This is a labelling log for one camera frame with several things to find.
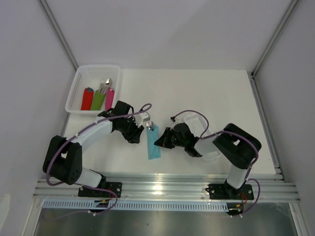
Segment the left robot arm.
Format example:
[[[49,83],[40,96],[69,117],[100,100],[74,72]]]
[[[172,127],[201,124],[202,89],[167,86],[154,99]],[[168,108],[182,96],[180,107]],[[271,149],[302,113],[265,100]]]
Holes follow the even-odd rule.
[[[83,167],[83,153],[100,138],[118,131],[130,144],[140,142],[143,124],[150,120],[145,104],[138,112],[125,102],[118,101],[114,108],[97,115],[94,122],[71,137],[54,136],[49,144],[43,164],[49,186],[60,184],[79,185],[89,189],[95,196],[103,196],[107,190],[106,177]],[[56,184],[50,181],[54,177]]]

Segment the teal paper napkin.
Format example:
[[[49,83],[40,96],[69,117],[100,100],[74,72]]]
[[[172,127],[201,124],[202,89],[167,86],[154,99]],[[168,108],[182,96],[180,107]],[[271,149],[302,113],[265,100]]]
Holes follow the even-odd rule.
[[[148,130],[146,128],[147,134],[147,150],[148,150],[148,159],[158,159],[161,157],[160,149],[158,146],[154,145],[154,142],[158,139],[159,127],[154,124],[154,130]]]

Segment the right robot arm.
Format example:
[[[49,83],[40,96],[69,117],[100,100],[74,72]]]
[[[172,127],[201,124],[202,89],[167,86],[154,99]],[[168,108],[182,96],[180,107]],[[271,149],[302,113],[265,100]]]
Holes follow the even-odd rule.
[[[231,163],[224,183],[210,183],[205,191],[211,200],[253,200],[253,190],[247,184],[253,164],[258,159],[262,145],[258,139],[229,123],[223,130],[205,136],[195,136],[188,125],[178,123],[174,128],[167,127],[155,146],[173,149],[182,147],[191,157],[199,158],[218,151]]]

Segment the ornate silver spoon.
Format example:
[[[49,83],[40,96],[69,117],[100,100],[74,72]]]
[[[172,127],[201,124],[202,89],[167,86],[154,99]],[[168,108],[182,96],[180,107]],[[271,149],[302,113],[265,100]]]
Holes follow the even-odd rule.
[[[148,130],[154,130],[154,123],[152,121],[147,122],[146,126]]]

